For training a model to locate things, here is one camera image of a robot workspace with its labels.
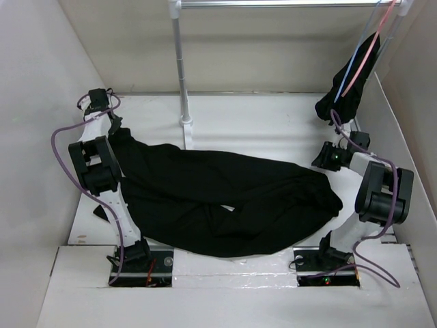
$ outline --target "blue cable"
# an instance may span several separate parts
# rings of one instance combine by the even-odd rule
[[[355,60],[355,57],[356,57],[356,53],[358,52],[358,48],[360,47],[361,42],[363,41],[364,37],[365,37],[366,34],[367,34],[367,30],[368,30],[368,28],[369,28],[370,22],[372,21],[372,18],[373,18],[373,16],[374,16],[375,13],[376,13],[376,9],[377,9],[378,6],[380,5],[380,3],[381,3],[381,0],[379,0],[379,1],[376,3],[376,6],[375,6],[375,8],[373,9],[373,12],[371,12],[371,15],[370,15],[370,17],[369,17],[369,20],[367,21],[366,26],[364,27],[363,33],[361,34],[361,37],[360,37],[360,40],[358,41],[358,44],[356,45],[355,52],[354,52],[352,58],[350,59],[348,69],[346,70],[346,74],[344,74],[344,78],[343,78],[343,81],[341,82],[341,85],[340,85],[339,91],[337,92],[337,95],[335,96],[335,99],[334,99],[334,105],[335,105],[335,103],[337,102],[337,100],[339,100],[339,97],[340,97],[341,91],[343,90],[343,87],[344,87],[344,83],[346,82],[346,78],[347,78],[348,75],[349,75],[350,68],[352,67],[352,64],[354,63],[354,60]]]

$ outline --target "black garment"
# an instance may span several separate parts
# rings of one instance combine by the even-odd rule
[[[296,164],[147,146],[127,128],[109,141],[143,235],[198,254],[272,254],[319,230],[343,206],[324,174]]]
[[[352,67],[350,68],[348,77],[346,77],[346,81],[344,83],[342,93],[345,90],[345,88],[349,85],[350,80],[352,80],[352,77],[354,77],[356,71],[358,70],[358,67],[361,65],[361,62],[363,61],[363,58],[369,49],[369,46],[371,44],[371,41],[373,40],[375,34],[372,34],[371,36],[364,41],[360,47],[358,48],[358,51],[356,53],[356,57],[354,59],[354,62],[352,63]],[[350,88],[349,92],[343,97],[339,97],[337,103],[334,105],[335,96],[337,95],[337,92],[339,91],[341,82],[343,81],[344,74],[346,73],[346,70],[348,69],[350,59],[348,63],[334,76],[333,79],[333,87],[331,88],[330,92],[328,92],[325,97],[323,97],[317,104],[315,104],[315,111],[317,112],[317,116],[325,121],[330,121],[330,110],[335,109],[335,111],[339,114],[341,123],[349,122],[352,118],[356,115],[356,110],[358,109],[358,106],[360,105],[361,96],[363,95],[363,88],[364,84],[369,77],[369,74],[373,68],[373,65],[376,61],[376,54],[380,48],[380,38],[378,36],[378,39],[375,42],[375,45],[373,46],[369,57],[367,58],[367,61],[365,62],[363,69],[361,70],[360,74],[355,80],[354,85]]]

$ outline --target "pink cable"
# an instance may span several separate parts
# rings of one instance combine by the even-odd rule
[[[366,61],[370,56],[371,50],[375,46],[376,40],[378,39],[378,36],[380,35],[382,28],[384,27],[385,23],[389,19],[390,14],[393,11],[393,8],[395,7],[396,1],[397,0],[392,0],[390,6],[387,8],[385,15],[384,15],[384,17],[382,17],[382,19],[380,21],[380,25],[379,25],[378,29],[376,30],[375,36],[373,37],[373,40],[371,41],[371,44],[370,44],[369,48],[367,49],[366,55],[364,56],[363,61],[360,64],[360,67],[358,67],[358,70],[356,71],[352,80],[350,80],[349,85],[347,86],[347,88],[345,88],[344,92],[341,94],[342,97],[344,97],[349,92],[350,88],[354,85],[356,79],[358,78],[358,75],[361,73],[361,70],[363,69],[364,64],[366,64]]]

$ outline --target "white platform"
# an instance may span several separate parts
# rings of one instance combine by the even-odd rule
[[[317,118],[319,94],[191,96],[194,148],[226,150],[249,156],[289,161],[309,167],[334,130]],[[117,114],[132,135],[147,144],[171,143],[183,148],[178,123],[178,96],[125,96]],[[340,216],[302,245],[318,245],[322,236],[354,210],[361,178],[349,170],[327,172],[333,190],[343,200]],[[97,205],[82,196],[69,245],[115,245],[109,223],[92,214]],[[151,241],[150,245],[159,243]]]
[[[194,147],[227,150],[309,167],[323,142],[335,137],[333,128],[315,114],[314,104],[320,97],[318,94],[191,96],[191,115],[195,120]],[[139,141],[147,144],[171,143],[182,148],[178,104],[177,96],[126,96],[122,98],[122,106],[117,113],[124,118],[124,126],[131,128]],[[296,245],[318,246],[323,236],[339,227],[354,211],[361,177],[348,169],[326,174],[333,190],[343,200],[344,208],[337,218]],[[68,241],[70,245],[116,244],[109,223],[92,214],[95,207],[96,204],[89,198],[81,198]],[[162,245],[152,240],[149,243],[151,246]],[[291,249],[261,258],[233,260],[198,256],[176,249],[174,258],[173,270],[179,276],[173,282],[174,286],[291,286],[286,265],[280,267],[292,258]],[[269,276],[254,276],[254,273],[265,272]]]
[[[195,149],[228,150],[308,167],[332,127],[313,109],[316,94],[191,96]],[[177,96],[123,97],[124,126],[147,144],[183,146]],[[316,246],[354,210],[361,178],[327,172],[344,209],[299,245]],[[434,327],[405,245],[379,241],[360,251],[383,264],[395,289],[360,270],[361,287],[297,288],[292,249],[270,256],[218,259],[175,249],[172,288],[110,288],[106,255],[116,243],[106,221],[82,198],[69,244],[61,247],[38,328],[134,327]]]
[[[113,247],[61,247],[38,328],[434,327],[405,245],[361,250],[402,288],[366,272],[362,288],[111,288],[105,256]]]

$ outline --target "white enclosure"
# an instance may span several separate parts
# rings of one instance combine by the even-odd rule
[[[401,83],[406,79],[401,63],[412,55],[401,46],[396,56],[429,1],[416,3],[380,67],[391,103],[403,104],[399,92],[408,95],[403,106],[421,103],[409,84]],[[432,13],[436,6],[426,8]],[[350,57],[370,12],[369,6],[184,12],[187,83],[190,91],[200,92],[189,98],[194,149],[309,167],[323,141],[334,137],[316,117],[314,104]],[[426,24],[414,23],[409,44],[428,33],[431,17],[425,15]],[[372,151],[411,169],[415,180],[409,217],[395,229],[401,244],[370,242],[363,253],[384,263],[401,289],[362,271],[362,288],[297,288],[295,275],[284,269],[291,249],[233,261],[177,249],[172,288],[109,288],[105,256],[113,252],[115,236],[108,223],[91,214],[94,204],[64,176],[50,135],[80,122],[75,107],[80,96],[113,87],[125,92],[119,114],[138,140],[184,147],[179,97],[166,94],[178,91],[167,1],[0,0],[0,44],[2,327],[434,327],[437,220],[415,164],[426,176],[434,172],[419,157],[421,149],[412,150],[411,157],[407,146],[417,145],[411,143],[415,131],[421,124],[429,129],[432,122],[426,125],[427,113],[420,112],[420,122],[411,127],[405,118],[415,111],[394,108],[404,118],[406,142],[376,74],[363,94],[359,128],[370,133]],[[395,72],[389,70],[391,58]],[[420,81],[432,70],[406,72]],[[425,90],[424,103],[432,108],[432,88]],[[249,93],[201,93],[224,91]],[[79,130],[57,138],[70,168],[67,146],[80,135]],[[422,145],[424,137],[416,141]],[[317,245],[353,212],[361,179],[347,170],[328,177],[345,207],[301,245]],[[424,181],[427,191],[434,192],[432,181]],[[394,240],[388,236],[385,241]],[[409,244],[410,251],[402,244]],[[276,271],[264,272],[274,266]],[[322,310],[314,316],[313,308]]]

